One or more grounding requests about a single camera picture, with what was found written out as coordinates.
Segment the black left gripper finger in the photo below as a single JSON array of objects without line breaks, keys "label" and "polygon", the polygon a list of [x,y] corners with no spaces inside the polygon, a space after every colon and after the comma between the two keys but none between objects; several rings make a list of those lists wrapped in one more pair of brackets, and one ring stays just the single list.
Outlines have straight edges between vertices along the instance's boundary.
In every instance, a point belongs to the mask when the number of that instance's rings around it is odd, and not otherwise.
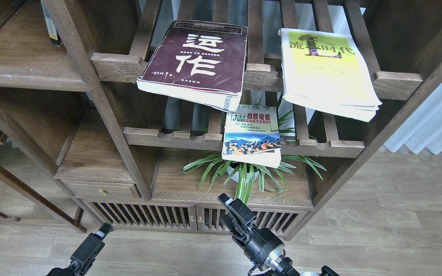
[{"label": "black left gripper finger", "polygon": [[102,226],[95,232],[95,238],[102,241],[107,234],[113,231],[113,226],[109,223],[103,223]]}]

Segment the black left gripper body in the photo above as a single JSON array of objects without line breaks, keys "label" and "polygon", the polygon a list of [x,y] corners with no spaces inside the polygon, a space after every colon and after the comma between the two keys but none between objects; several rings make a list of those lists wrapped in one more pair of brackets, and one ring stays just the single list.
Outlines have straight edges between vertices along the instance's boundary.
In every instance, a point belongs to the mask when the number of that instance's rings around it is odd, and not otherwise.
[{"label": "black left gripper body", "polygon": [[79,245],[70,257],[70,264],[66,268],[53,268],[48,276],[84,276],[92,266],[96,255],[105,246],[105,233],[91,233]]}]

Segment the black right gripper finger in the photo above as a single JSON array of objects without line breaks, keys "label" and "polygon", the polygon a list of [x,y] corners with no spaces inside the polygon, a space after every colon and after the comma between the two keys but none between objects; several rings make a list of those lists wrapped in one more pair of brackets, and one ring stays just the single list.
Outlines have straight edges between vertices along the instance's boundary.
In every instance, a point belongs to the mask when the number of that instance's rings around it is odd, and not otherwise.
[{"label": "black right gripper finger", "polygon": [[236,218],[232,218],[230,215],[225,215],[221,221],[228,227],[233,241],[239,246],[244,246],[244,230],[241,229],[240,224],[237,222]]},{"label": "black right gripper finger", "polygon": [[252,227],[256,220],[256,215],[240,199],[233,200],[227,194],[218,196],[218,201],[228,210],[227,215],[236,218],[241,227]]}]

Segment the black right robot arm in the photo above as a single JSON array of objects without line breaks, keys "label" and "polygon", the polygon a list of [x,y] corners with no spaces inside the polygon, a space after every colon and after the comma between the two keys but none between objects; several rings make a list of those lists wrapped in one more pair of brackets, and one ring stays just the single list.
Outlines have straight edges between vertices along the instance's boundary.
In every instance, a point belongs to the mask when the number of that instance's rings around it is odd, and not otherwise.
[{"label": "black right robot arm", "polygon": [[232,239],[244,250],[244,255],[252,262],[249,276],[257,268],[264,276],[300,276],[292,260],[286,257],[284,243],[268,228],[254,225],[256,215],[240,199],[233,200],[222,193],[218,200],[228,210],[221,220],[228,227]]}]

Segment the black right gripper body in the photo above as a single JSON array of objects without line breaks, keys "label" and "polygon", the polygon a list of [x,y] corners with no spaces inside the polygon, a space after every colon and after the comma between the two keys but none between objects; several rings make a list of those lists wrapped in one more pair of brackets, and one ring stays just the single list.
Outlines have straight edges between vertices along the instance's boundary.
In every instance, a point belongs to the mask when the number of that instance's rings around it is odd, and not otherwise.
[{"label": "black right gripper body", "polygon": [[285,257],[284,243],[268,228],[241,227],[244,230],[244,255],[260,269],[265,271],[276,267]]}]

